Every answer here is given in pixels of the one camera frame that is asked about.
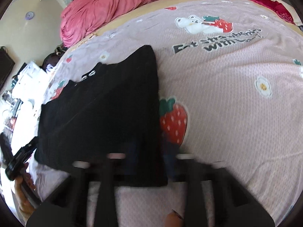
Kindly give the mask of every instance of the finger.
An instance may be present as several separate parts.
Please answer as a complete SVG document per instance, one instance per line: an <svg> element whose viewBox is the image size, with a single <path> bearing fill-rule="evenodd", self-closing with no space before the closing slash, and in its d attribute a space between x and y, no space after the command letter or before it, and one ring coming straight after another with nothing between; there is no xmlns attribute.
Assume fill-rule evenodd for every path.
<svg viewBox="0 0 303 227"><path fill-rule="evenodd" d="M29 174L29 173L24 173L24 174L23 174L23 178L24 178L24 179L30 179L30 178L31 178L31 174Z"/></svg>
<svg viewBox="0 0 303 227"><path fill-rule="evenodd" d="M15 188L16 188L16 185L20 185L23 181L23 177L16 177L15 179Z"/></svg>
<svg viewBox="0 0 303 227"><path fill-rule="evenodd" d="M32 180L30 178L25 179L25 181L28 186L32 184Z"/></svg>
<svg viewBox="0 0 303 227"><path fill-rule="evenodd" d="M20 184L15 183L15 194L19 205L22 205L27 200L27 198L25 197L25 195L21 190Z"/></svg>
<svg viewBox="0 0 303 227"><path fill-rule="evenodd" d="M166 216L165 227L181 227L183 225L182 219L175 213L170 213Z"/></svg>
<svg viewBox="0 0 303 227"><path fill-rule="evenodd" d="M34 190L36 188L33 181L29 181L28 186L31 188L31 190Z"/></svg>
<svg viewBox="0 0 303 227"><path fill-rule="evenodd" d="M19 205L19 207L23 212L26 212L30 215L34 212L34 208L28 200L26 200L22 205Z"/></svg>

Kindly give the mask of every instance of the wall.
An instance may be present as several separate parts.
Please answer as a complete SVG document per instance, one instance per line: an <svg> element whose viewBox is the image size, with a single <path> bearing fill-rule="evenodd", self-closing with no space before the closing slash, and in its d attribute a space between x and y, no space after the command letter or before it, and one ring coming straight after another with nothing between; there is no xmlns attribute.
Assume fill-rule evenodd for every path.
<svg viewBox="0 0 303 227"><path fill-rule="evenodd" d="M11 76L18 72L24 62L34 60L41 65L45 57L62 43L59 35L62 10L56 0L17 0L10 4L0 20L0 46L7 47L16 63ZM32 20L25 19L29 11L35 14ZM7 89L11 76L6 84ZM0 128L2 110L0 101Z"/></svg>

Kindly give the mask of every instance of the cartoon bear print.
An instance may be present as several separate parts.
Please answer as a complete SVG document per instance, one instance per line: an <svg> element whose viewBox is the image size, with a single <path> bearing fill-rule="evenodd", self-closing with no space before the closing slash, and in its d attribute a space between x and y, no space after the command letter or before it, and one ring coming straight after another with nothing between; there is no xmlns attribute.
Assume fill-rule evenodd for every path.
<svg viewBox="0 0 303 227"><path fill-rule="evenodd" d="M218 24L218 21L205 21L204 19L200 19L196 15L191 15L188 18L183 18L179 17L176 18L175 24L177 25L178 28L184 28L187 33L189 34L198 34L198 33L203 33L203 34L214 34L214 33L224 33L224 32L230 32L232 31L232 24L231 29L225 29L222 28L220 24Z"/></svg>

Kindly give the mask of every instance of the person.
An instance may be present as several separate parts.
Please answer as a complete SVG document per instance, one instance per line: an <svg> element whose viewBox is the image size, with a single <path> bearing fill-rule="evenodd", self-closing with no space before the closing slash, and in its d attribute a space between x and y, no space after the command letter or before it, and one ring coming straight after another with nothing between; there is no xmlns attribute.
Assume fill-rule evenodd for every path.
<svg viewBox="0 0 303 227"><path fill-rule="evenodd" d="M26 223L29 217L35 211L35 209L30 204L29 200L25 197L25 195L21 190L21 184L23 180L26 180L26 183L32 190L35 189L35 185L29 173L26 173L24 175L24 178L22 176L19 176L15 179L15 196L19 204L18 210L22 215L24 222ZM164 227L182 227L182 226L183 226L182 217L177 212L172 210L172 212L166 216Z"/></svg>
<svg viewBox="0 0 303 227"><path fill-rule="evenodd" d="M35 185L29 173L24 175L24 179L22 176L19 176L15 179L15 196L18 201L19 207L18 210L23 217L24 222L26 223L29 217L33 214L35 209L30 204L29 200L25 197L21 190L21 184L23 180L26 180L28 186L34 190Z"/></svg>

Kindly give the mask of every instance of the bed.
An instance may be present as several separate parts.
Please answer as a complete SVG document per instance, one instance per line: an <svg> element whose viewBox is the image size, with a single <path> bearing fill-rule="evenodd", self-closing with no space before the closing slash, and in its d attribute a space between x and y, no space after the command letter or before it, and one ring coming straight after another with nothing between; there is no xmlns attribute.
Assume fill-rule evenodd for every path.
<svg viewBox="0 0 303 227"><path fill-rule="evenodd" d="M224 24L223 33L188 24L214 17ZM248 0L160 0L113 20L71 47L52 73L44 102L58 97L69 80L87 78L83 74L97 62L120 62L140 46L151 45L160 98L173 98L186 111L186 132L176 142L201 162L223 161L278 226L303 190L301 40L297 26ZM42 200L67 176L33 158L30 172ZM98 184L92 185L88 226L97 192ZM182 184L120 188L116 195L122 226L153 226L155 219L153 224L161 226L171 209L184 209ZM212 224L210 191L206 195ZM159 199L165 204L155 207Z"/></svg>

